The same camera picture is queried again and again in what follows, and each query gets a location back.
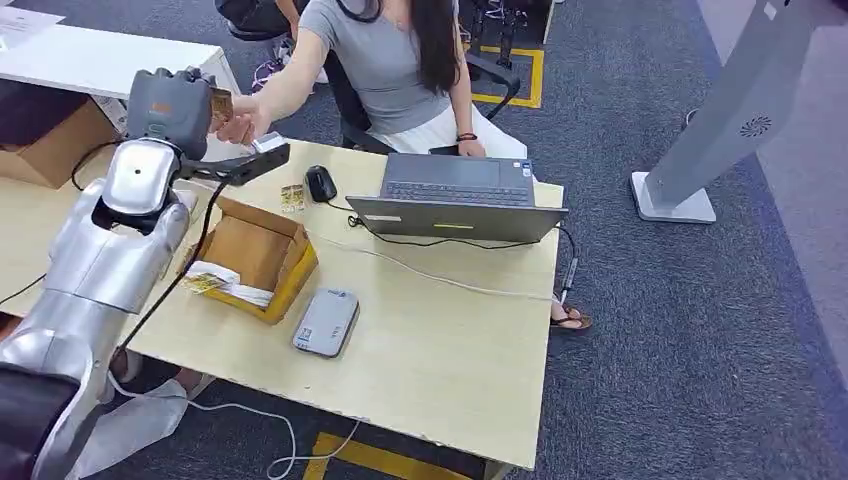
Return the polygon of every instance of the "white desk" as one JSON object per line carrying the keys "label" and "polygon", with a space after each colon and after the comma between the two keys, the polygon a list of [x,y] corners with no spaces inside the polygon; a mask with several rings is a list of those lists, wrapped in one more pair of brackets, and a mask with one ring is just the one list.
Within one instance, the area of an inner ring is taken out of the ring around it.
{"label": "white desk", "polygon": [[[240,94],[221,47],[53,25],[0,53],[0,78],[126,100],[138,70],[171,72],[188,66],[215,75],[218,86]],[[245,150],[209,137],[205,160],[241,156]]]}

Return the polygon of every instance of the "black mouse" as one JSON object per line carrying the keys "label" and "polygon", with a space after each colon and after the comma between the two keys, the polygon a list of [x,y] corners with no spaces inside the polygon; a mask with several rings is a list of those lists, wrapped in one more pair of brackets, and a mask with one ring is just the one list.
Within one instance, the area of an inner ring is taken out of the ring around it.
{"label": "black mouse", "polygon": [[336,198],[338,190],[333,182],[333,177],[323,165],[313,165],[306,171],[306,185],[312,200],[317,203],[325,203]]}

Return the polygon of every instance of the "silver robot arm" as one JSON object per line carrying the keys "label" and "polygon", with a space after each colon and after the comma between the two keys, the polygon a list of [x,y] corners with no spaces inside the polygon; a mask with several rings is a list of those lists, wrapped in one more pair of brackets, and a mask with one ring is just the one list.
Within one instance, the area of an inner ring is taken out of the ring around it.
{"label": "silver robot arm", "polygon": [[0,479],[59,480],[76,463],[111,397],[107,372],[125,322],[188,230],[193,202],[173,182],[243,184],[288,160],[276,142],[259,156],[199,162],[212,85],[196,69],[136,75],[133,140],[80,195],[50,249],[43,293],[0,342]]}

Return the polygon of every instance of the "black cable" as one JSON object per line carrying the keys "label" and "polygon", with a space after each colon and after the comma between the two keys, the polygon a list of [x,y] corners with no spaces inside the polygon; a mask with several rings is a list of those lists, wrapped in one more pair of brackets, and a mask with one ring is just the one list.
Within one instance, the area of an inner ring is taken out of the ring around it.
{"label": "black cable", "polygon": [[74,168],[71,170],[71,183],[74,185],[74,187],[76,187],[76,189],[79,190],[80,192],[83,190],[83,188],[80,186],[80,184],[77,183],[77,172],[79,172],[80,168],[82,168],[82,166],[85,165],[86,160],[88,160],[92,155],[99,152],[103,148],[106,148],[109,145],[118,145],[119,143],[122,143],[122,142],[123,142],[123,140],[111,140],[111,141],[108,141],[108,142],[103,142],[103,143],[100,143],[98,145],[91,147],[87,152],[83,153],[82,156],[80,157],[80,159],[77,160],[77,163],[74,165]]}
{"label": "black cable", "polygon": [[27,290],[29,290],[30,288],[34,287],[34,286],[35,286],[35,284],[37,284],[38,282],[40,282],[41,280],[43,280],[43,279],[44,279],[44,277],[46,277],[46,276],[47,276],[47,274],[46,274],[46,273],[45,273],[45,274],[42,274],[40,277],[38,277],[38,278],[36,278],[35,280],[33,280],[33,281],[32,281],[32,283],[30,283],[30,284],[29,284],[29,285],[27,285],[26,287],[24,287],[24,288],[22,288],[22,289],[18,290],[17,292],[15,292],[15,293],[13,293],[13,294],[9,295],[8,297],[4,298],[3,300],[0,300],[0,305],[3,305],[4,303],[8,302],[9,300],[11,300],[11,299],[13,299],[13,298],[17,297],[18,295],[20,295],[20,294],[22,294],[22,293],[26,292]]}
{"label": "black cable", "polygon": [[336,210],[341,210],[341,211],[343,211],[343,212],[353,212],[353,211],[354,211],[352,208],[340,207],[340,206],[338,206],[338,205],[333,205],[332,203],[330,203],[330,201],[329,201],[329,200],[327,200],[327,201],[326,201],[326,202],[324,202],[324,203],[326,203],[327,205],[329,205],[329,206],[331,206],[331,207],[335,208]]}
{"label": "black cable", "polygon": [[523,247],[525,245],[535,245],[535,244],[539,243],[539,242],[522,242],[522,243],[511,243],[509,245],[488,246],[488,245],[480,245],[479,243],[460,240],[458,238],[444,238],[442,240],[437,240],[437,241],[432,242],[432,243],[399,242],[397,240],[389,240],[389,239],[381,236],[380,234],[374,232],[373,230],[368,228],[368,225],[365,225],[365,222],[363,222],[362,219],[359,218],[359,217],[354,217],[353,215],[347,217],[347,224],[350,225],[351,227],[358,227],[358,226],[365,227],[366,230],[371,232],[371,235],[374,235],[375,237],[379,238],[380,240],[382,240],[386,243],[392,243],[392,244],[395,244],[395,245],[411,245],[413,247],[435,247],[436,245],[441,245],[443,243],[452,242],[452,243],[462,243],[462,244],[465,244],[465,245],[470,245],[472,247],[482,248],[483,250],[506,250],[507,248]]}
{"label": "black cable", "polygon": [[176,278],[174,278],[171,284],[168,285],[168,288],[166,288],[165,291],[162,292],[162,295],[160,295],[159,298],[156,299],[156,302],[153,304],[153,306],[150,307],[150,310],[148,310],[147,313],[145,313],[144,316],[141,317],[141,320],[138,321],[135,328],[132,329],[130,334],[127,335],[127,338],[124,339],[124,341],[121,343],[120,349],[125,350],[127,348],[127,345],[129,345],[129,343],[136,336],[138,331],[141,330],[141,327],[143,327],[144,324],[147,323],[147,320],[149,320],[153,313],[156,312],[156,309],[159,308],[160,305],[162,305],[162,302],[164,302],[166,298],[168,298],[168,295],[171,294],[171,292],[177,287],[180,281],[186,276],[189,269],[197,260],[197,257],[200,255],[200,250],[203,246],[203,242],[206,241],[206,234],[209,232],[209,223],[212,220],[212,207],[215,206],[215,201],[218,200],[218,197],[221,195],[221,192],[223,192],[229,184],[230,178],[225,177],[222,178],[220,181],[221,183],[218,184],[218,188],[215,189],[215,192],[212,193],[212,196],[209,198],[209,204],[206,206],[206,213],[203,216],[203,229],[200,231],[200,239],[197,241],[197,246],[195,247],[194,252],[192,252],[191,258],[189,258],[188,262],[186,262],[183,269],[180,271],[180,273],[177,274]]}
{"label": "black cable", "polygon": [[566,297],[568,291],[571,290],[571,286],[574,284],[574,275],[577,273],[577,262],[580,256],[577,250],[577,244],[574,242],[574,237],[571,236],[571,232],[562,225],[557,225],[556,228],[565,234],[568,238],[568,243],[571,244],[571,261],[568,264],[568,272],[562,280],[562,293],[559,297],[560,300],[562,300]]}

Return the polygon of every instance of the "laptop lid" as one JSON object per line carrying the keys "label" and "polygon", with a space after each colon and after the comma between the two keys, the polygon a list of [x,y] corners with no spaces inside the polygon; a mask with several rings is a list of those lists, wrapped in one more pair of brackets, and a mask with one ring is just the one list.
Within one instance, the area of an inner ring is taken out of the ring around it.
{"label": "laptop lid", "polygon": [[568,213],[566,208],[346,199],[371,231],[421,237],[538,242]]}

